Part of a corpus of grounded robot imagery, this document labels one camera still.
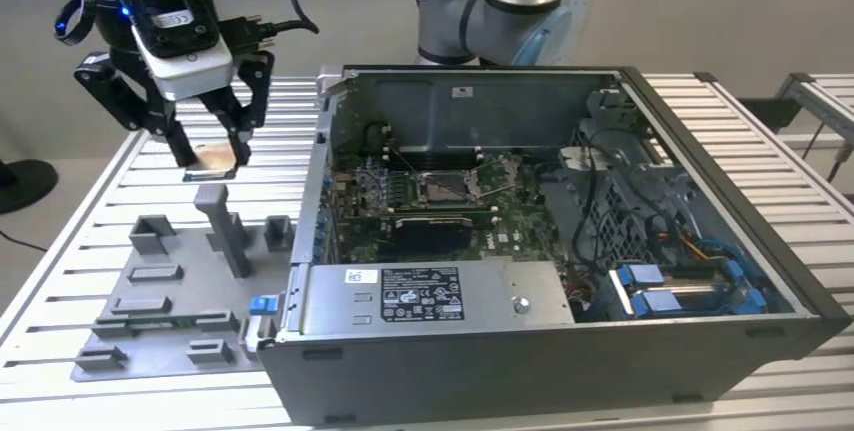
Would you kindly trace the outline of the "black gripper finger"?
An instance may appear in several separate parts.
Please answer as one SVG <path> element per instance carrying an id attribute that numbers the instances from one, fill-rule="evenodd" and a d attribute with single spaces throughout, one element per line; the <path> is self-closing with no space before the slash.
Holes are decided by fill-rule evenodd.
<path id="1" fill-rule="evenodd" d="M 251 99 L 242 105 L 230 84 L 203 94 L 203 104 L 227 131 L 237 166 L 251 157 L 254 130 L 265 126 L 275 56 L 267 51 L 247 55 L 238 66 L 238 77 L 249 86 Z"/>
<path id="2" fill-rule="evenodd" d="M 74 77 L 129 131 L 145 129 L 169 145 L 179 167 L 198 162 L 177 119 L 177 105 L 162 96 L 138 53 L 123 50 L 91 53 Z"/>

